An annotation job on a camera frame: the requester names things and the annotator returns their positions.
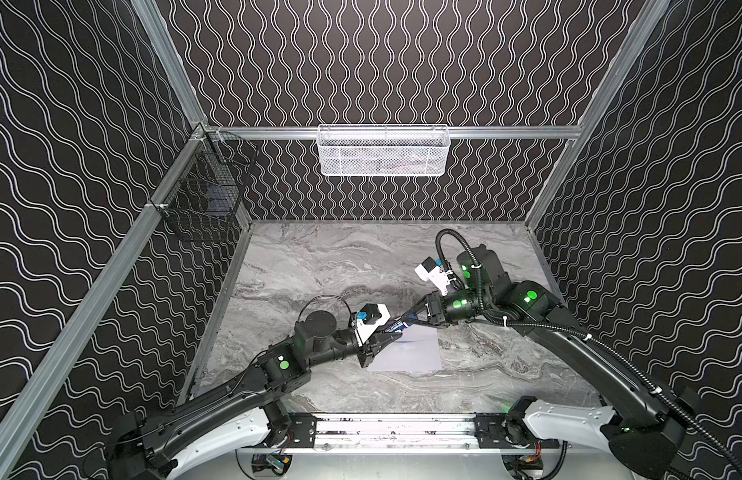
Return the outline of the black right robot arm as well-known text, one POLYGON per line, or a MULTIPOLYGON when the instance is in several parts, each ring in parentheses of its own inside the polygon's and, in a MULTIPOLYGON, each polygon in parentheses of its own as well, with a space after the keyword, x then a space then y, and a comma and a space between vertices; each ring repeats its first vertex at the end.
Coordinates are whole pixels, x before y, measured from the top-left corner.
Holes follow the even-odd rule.
POLYGON ((557 440, 588 446, 611 454, 646 479, 670 472, 693 427, 695 395, 678 395, 641 371, 579 326, 545 287, 511 280, 485 245, 465 249, 455 265, 444 256, 428 257, 416 272, 436 289, 403 313, 394 329, 472 321, 510 328, 553 353, 604 397, 604 405, 587 409, 525 396, 504 417, 510 442, 557 440))

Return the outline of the white envelope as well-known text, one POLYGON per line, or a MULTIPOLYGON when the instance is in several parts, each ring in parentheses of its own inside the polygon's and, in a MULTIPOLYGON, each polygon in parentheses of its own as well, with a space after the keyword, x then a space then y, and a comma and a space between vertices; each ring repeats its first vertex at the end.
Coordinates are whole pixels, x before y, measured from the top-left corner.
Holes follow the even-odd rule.
POLYGON ((414 325, 380 352, 368 369, 372 372, 420 373, 439 371, 442 367, 438 331, 414 325))

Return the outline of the blue white glue stick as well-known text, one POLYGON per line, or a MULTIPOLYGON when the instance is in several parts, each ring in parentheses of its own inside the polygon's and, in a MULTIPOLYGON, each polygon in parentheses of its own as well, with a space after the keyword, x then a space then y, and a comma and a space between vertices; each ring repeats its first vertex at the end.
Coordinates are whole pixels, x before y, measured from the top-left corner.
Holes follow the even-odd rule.
POLYGON ((384 330, 385 333, 402 332, 410 326, 410 323, 401 319, 395 320, 391 325, 387 326, 384 330))

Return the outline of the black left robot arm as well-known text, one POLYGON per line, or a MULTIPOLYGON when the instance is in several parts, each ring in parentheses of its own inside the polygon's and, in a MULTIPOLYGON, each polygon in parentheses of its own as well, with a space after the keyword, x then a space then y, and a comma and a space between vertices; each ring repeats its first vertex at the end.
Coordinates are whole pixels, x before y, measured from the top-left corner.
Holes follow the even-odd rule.
POLYGON ((281 399, 307 384, 314 367, 349 357, 367 367, 402 333, 382 304, 365 305, 346 329, 314 311, 223 385, 172 409, 120 418, 104 447, 107 475, 175 479, 236 447, 275 447, 292 427, 281 399))

